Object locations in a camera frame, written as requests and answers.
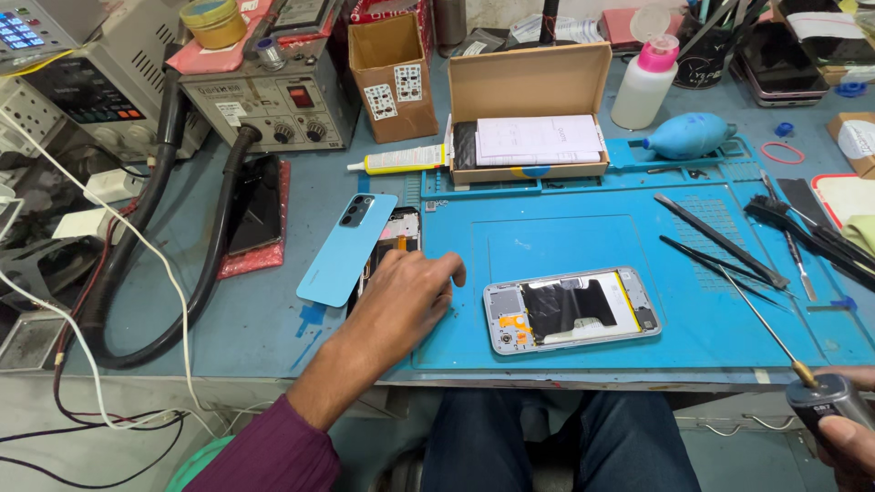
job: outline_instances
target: glue tube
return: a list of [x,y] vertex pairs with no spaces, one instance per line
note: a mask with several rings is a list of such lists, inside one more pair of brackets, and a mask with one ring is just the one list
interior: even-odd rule
[[424,171],[446,165],[444,145],[429,145],[406,151],[383,152],[365,156],[364,162],[350,164],[350,171],[364,171],[368,174],[389,174],[390,172]]

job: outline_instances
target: control knob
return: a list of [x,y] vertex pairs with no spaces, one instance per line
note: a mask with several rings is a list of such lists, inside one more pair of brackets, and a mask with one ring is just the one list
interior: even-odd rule
[[326,126],[320,122],[309,122],[307,124],[307,138],[309,138],[312,142],[318,142],[322,140],[322,137],[326,135],[328,129]]
[[155,132],[152,131],[152,129],[138,124],[131,125],[130,128],[128,128],[128,135],[134,139],[135,142],[144,145],[154,145],[158,142],[158,135],[155,135]]
[[111,129],[101,127],[94,131],[94,140],[104,144],[110,148],[119,148],[124,146],[124,137],[122,134]]
[[295,136],[295,131],[285,123],[277,123],[274,125],[274,140],[280,144],[288,144]]

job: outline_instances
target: pink pump lid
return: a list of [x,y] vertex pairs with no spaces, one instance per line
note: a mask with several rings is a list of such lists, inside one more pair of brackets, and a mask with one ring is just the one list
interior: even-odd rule
[[671,34],[654,36],[641,49],[638,66],[655,74],[668,71],[677,60],[679,45],[680,42]]

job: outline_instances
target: purple sleeve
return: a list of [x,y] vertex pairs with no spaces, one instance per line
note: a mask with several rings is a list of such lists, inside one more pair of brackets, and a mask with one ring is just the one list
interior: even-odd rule
[[308,424],[282,395],[231,439],[185,492],[327,491],[339,473],[331,438]]

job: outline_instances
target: green cloth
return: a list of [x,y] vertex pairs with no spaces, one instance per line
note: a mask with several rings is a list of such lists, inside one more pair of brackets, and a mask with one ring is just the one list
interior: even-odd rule
[[231,442],[234,436],[227,436],[222,439],[214,439],[213,442],[202,447],[197,453],[188,459],[179,467],[179,470],[170,480],[165,492],[182,492],[182,489],[192,481],[195,476],[200,473],[200,470],[207,467],[210,461],[219,455],[222,449]]
[[842,228],[842,236],[875,257],[875,215],[852,215]]

